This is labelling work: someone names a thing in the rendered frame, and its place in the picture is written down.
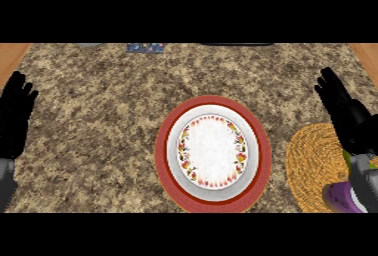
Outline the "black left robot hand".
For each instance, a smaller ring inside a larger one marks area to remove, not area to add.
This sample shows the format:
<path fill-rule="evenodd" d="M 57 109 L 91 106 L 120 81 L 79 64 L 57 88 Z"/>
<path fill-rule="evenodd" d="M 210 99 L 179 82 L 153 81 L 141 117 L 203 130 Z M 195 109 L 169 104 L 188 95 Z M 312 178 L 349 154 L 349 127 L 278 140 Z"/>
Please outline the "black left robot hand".
<path fill-rule="evenodd" d="M 0 158 L 15 160 L 26 148 L 29 121 L 39 91 L 15 71 L 0 94 Z"/>

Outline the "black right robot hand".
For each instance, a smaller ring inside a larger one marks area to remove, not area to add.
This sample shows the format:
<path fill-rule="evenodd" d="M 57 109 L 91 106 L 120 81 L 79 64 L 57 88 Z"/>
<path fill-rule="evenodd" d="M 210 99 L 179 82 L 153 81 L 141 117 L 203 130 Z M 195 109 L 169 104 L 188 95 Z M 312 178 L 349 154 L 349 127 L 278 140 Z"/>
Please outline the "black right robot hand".
<path fill-rule="evenodd" d="M 355 155 L 378 155 L 378 114 L 373 115 L 327 67 L 321 70 L 315 90 L 319 94 L 343 149 Z"/>

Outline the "green pear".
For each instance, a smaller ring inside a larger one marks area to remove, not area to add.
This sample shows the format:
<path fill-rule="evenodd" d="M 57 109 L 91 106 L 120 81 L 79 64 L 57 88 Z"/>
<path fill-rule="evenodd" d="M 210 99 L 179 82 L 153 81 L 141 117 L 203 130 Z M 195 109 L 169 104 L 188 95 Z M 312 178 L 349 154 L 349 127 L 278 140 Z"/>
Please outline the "green pear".
<path fill-rule="evenodd" d="M 343 149 L 343 157 L 345 157 L 346 164 L 349 167 L 349 172 L 352 172 L 352 155 L 345 149 Z"/>

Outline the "yellow woven straw placemat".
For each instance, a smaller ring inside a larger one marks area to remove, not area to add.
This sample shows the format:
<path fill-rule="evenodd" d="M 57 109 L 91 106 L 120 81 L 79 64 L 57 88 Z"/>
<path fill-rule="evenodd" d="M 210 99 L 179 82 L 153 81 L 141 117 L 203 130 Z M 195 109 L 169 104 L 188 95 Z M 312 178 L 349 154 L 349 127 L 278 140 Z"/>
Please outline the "yellow woven straw placemat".
<path fill-rule="evenodd" d="M 330 212 L 324 188 L 349 181 L 347 154 L 334 126 L 312 124 L 294 134 L 287 146 L 287 180 L 303 212 Z"/>

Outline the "red rimmed floral plate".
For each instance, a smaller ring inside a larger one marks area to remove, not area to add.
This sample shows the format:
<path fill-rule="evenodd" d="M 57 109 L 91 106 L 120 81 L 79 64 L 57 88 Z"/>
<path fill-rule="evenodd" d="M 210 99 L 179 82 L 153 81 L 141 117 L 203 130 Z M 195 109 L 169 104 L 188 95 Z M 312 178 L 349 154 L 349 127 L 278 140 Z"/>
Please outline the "red rimmed floral plate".
<path fill-rule="evenodd" d="M 243 212 L 263 194 L 272 150 L 253 112 L 222 96 L 200 96 L 169 114 L 156 141 L 164 190 L 190 212 Z"/>

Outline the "blue patterned box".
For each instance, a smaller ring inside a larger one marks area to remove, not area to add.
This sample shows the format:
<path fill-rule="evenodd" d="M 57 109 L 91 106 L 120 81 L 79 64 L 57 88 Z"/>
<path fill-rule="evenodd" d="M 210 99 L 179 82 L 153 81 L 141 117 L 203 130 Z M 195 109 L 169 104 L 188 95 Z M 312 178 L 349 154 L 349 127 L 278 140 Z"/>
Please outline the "blue patterned box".
<path fill-rule="evenodd" d="M 163 53 L 164 43 L 129 43 L 126 50 L 132 53 Z"/>

